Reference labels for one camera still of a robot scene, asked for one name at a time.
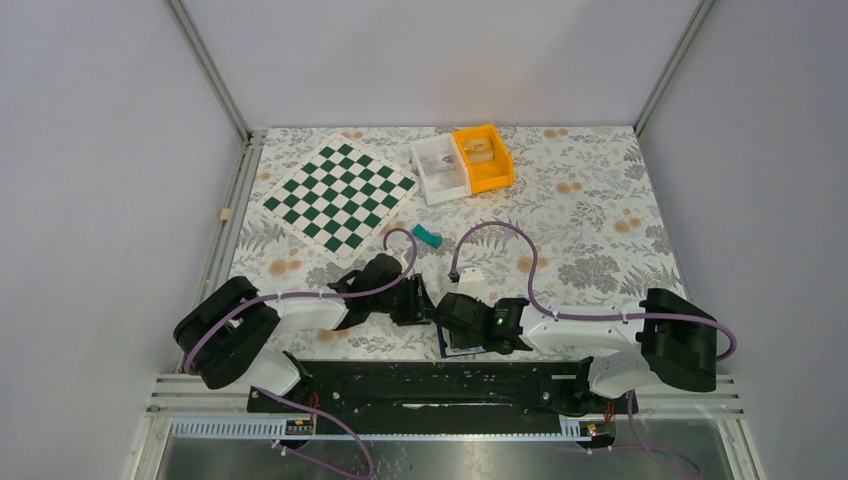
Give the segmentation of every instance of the yellow plastic bin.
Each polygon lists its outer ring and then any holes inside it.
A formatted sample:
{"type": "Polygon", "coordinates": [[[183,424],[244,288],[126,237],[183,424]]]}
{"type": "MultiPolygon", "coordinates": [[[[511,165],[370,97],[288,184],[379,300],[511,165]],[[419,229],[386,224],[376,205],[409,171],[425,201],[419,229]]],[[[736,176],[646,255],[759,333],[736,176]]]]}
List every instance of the yellow plastic bin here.
{"type": "Polygon", "coordinates": [[[494,125],[453,132],[462,160],[468,167],[471,193],[508,187],[515,183],[512,155],[494,125]]]}

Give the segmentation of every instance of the metal floor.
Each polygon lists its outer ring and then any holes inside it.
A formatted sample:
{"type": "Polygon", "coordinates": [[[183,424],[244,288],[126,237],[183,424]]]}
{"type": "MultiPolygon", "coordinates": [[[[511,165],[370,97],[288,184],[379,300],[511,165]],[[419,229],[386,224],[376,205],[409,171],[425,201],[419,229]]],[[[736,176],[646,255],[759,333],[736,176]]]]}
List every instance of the metal floor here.
{"type": "MultiPolygon", "coordinates": [[[[671,447],[696,459],[705,480],[733,478],[718,430],[708,420],[640,423],[653,445],[671,447]]],[[[626,420],[617,423],[617,445],[635,439],[626,420]]],[[[680,477],[657,465],[644,451],[587,455],[573,443],[529,441],[385,441],[366,442],[378,479],[668,479],[680,477]]],[[[296,457],[281,457],[269,443],[253,440],[172,438],[159,480],[278,480],[341,477],[296,457]]],[[[312,441],[305,453],[343,469],[365,473],[362,453],[349,441],[312,441]]],[[[672,460],[686,468],[677,460],[672,460]]]]}

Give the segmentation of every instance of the white wall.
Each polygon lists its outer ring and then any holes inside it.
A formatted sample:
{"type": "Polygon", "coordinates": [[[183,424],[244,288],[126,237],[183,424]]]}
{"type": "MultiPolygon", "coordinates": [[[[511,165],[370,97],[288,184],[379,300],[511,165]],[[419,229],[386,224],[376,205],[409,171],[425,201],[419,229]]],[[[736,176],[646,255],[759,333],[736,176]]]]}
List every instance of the white wall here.
{"type": "Polygon", "coordinates": [[[253,128],[633,124],[697,0],[187,0],[253,128]]]}
{"type": "Polygon", "coordinates": [[[162,2],[4,2],[0,32],[0,478],[114,480],[238,141],[162,2]]]}
{"type": "Polygon", "coordinates": [[[770,479],[845,478],[848,4],[716,2],[642,138],[770,479]]]}

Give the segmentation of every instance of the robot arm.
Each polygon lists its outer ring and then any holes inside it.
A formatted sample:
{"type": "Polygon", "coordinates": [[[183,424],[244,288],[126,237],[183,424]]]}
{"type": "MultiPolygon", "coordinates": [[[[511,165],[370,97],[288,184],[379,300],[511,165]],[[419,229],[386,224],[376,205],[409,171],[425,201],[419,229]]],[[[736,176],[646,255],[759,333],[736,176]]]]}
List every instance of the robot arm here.
{"type": "MultiPolygon", "coordinates": [[[[338,293],[368,291],[397,278],[400,272],[399,262],[380,254],[361,272],[351,272],[330,287],[338,293]]],[[[524,298],[503,298],[490,307],[478,300],[482,280],[479,270],[466,269],[457,290],[446,294],[437,307],[427,296],[420,275],[374,296],[348,300],[291,298],[276,310],[258,303],[245,310],[237,322],[213,335],[194,365],[210,389],[237,382],[284,395],[306,373],[293,357],[263,349],[271,336],[301,329],[349,328],[365,321],[371,312],[381,311],[390,313],[399,325],[435,321],[451,334],[501,354],[556,346],[616,351],[581,362],[572,392],[579,402],[592,395],[616,399],[634,388],[660,383],[694,392],[715,390],[715,329],[685,322],[627,320],[630,314],[645,312],[712,318],[667,290],[650,289],[648,298],[638,303],[569,306],[559,311],[622,314],[620,321],[587,322],[555,319],[529,307],[524,298]]],[[[257,289],[246,278],[229,280],[180,322],[174,330],[175,340],[184,352],[191,351],[211,325],[257,295],[257,289]]]]}
{"type": "Polygon", "coordinates": [[[554,318],[523,298],[498,300],[493,307],[479,300],[483,277],[476,268],[465,269],[454,293],[436,309],[436,323],[466,343],[487,351],[543,350],[580,346],[615,350],[584,359],[578,383],[604,398],[619,398],[637,387],[667,384],[681,390],[715,390],[716,330],[686,322],[632,319],[643,313],[680,313],[711,316],[665,289],[649,289],[641,302],[610,306],[563,306],[556,313],[621,315],[616,321],[575,321],[554,318]]]}

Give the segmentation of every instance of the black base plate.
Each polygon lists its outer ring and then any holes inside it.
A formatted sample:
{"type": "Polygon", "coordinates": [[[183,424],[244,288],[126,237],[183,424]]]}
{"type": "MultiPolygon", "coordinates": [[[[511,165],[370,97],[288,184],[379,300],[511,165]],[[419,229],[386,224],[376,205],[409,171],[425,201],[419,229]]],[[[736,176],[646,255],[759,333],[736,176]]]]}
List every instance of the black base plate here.
{"type": "MultiPolygon", "coordinates": [[[[560,392],[570,390],[564,387],[573,381],[552,376],[575,375],[577,363],[300,363],[311,378],[302,377],[286,398],[307,404],[317,394],[321,410],[360,434],[557,434],[560,414],[603,413],[600,407],[596,412],[563,410],[560,392]]],[[[624,397],[613,402],[617,412],[627,411],[624,397]]],[[[247,411],[292,410],[260,394],[249,397],[247,411]]],[[[318,422],[316,433],[344,432],[331,422],[318,422]]]]}

